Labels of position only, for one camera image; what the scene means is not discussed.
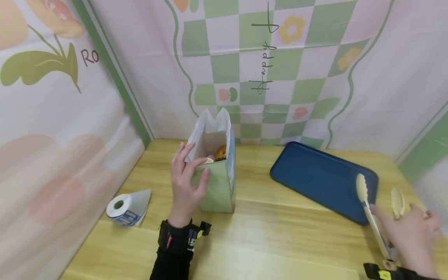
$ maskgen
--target blue tray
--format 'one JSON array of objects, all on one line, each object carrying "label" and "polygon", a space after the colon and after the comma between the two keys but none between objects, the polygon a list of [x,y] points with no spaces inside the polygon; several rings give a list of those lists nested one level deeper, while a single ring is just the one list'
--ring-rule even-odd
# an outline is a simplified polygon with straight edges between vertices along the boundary
[{"label": "blue tray", "polygon": [[354,222],[368,224],[356,194],[356,176],[366,178],[369,203],[375,203],[378,175],[372,170],[298,142],[289,142],[271,168],[275,181]]}]

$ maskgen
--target green paper bag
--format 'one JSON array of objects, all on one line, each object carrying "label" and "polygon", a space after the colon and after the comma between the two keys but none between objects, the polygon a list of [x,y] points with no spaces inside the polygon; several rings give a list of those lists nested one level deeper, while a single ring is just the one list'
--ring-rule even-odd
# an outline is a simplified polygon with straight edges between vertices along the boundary
[{"label": "green paper bag", "polygon": [[208,110],[202,112],[188,138],[188,144],[191,142],[196,142],[196,146],[188,154],[187,161],[214,155],[220,146],[226,145],[226,159],[199,165],[194,171],[192,183],[198,185],[202,171],[210,168],[207,194],[201,210],[233,213],[236,200],[235,136],[228,111],[221,109],[216,119]]}]

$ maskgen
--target wrist strap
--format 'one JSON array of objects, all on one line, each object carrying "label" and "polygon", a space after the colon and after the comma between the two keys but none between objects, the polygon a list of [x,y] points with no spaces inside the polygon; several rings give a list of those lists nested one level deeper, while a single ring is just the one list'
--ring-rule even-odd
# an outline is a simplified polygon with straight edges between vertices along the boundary
[{"label": "wrist strap", "polygon": [[369,279],[377,280],[437,280],[418,275],[415,271],[397,267],[396,271],[382,270],[377,264],[365,263],[364,270]]},{"label": "wrist strap", "polygon": [[186,254],[191,223],[192,220],[183,228],[175,228],[168,223],[168,220],[163,220],[160,224],[159,247],[173,254]]}]

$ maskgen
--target table surface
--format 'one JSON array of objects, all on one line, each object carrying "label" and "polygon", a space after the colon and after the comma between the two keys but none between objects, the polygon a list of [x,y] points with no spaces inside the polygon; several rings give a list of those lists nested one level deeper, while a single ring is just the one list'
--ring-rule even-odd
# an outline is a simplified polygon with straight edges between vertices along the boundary
[{"label": "table surface", "polygon": [[[147,280],[156,258],[161,220],[171,209],[169,162],[179,140],[151,142],[119,190],[150,188],[151,201],[140,227],[122,228],[103,214],[62,275],[62,280]],[[380,263],[369,227],[362,227],[273,181],[269,169],[283,147],[239,146],[237,204],[233,215],[195,213],[194,223],[212,224],[196,242],[190,279],[367,279],[363,263]],[[377,204],[392,213],[390,192],[400,187],[406,203],[421,201],[395,164],[369,151],[326,150],[379,175]],[[448,279],[448,241],[434,253]]]}]

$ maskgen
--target paper towel roll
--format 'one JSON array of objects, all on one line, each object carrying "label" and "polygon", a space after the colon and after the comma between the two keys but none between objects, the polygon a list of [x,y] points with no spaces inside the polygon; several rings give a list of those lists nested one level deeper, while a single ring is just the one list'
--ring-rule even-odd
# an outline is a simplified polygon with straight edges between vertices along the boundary
[{"label": "paper towel roll", "polygon": [[123,226],[139,225],[146,214],[150,198],[151,190],[120,194],[109,202],[106,215]]}]

